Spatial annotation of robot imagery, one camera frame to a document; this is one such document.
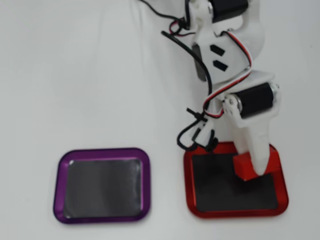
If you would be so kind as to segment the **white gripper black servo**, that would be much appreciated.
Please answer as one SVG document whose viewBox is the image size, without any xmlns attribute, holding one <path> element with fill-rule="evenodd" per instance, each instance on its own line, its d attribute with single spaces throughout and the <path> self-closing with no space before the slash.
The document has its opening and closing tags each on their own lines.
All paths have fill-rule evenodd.
<svg viewBox="0 0 320 240">
<path fill-rule="evenodd" d="M 258 176 L 265 174 L 270 158 L 269 128 L 279 114 L 281 91 L 275 74 L 254 70 L 225 92 L 222 102 L 233 143 L 239 154 L 249 152 Z"/>
</svg>

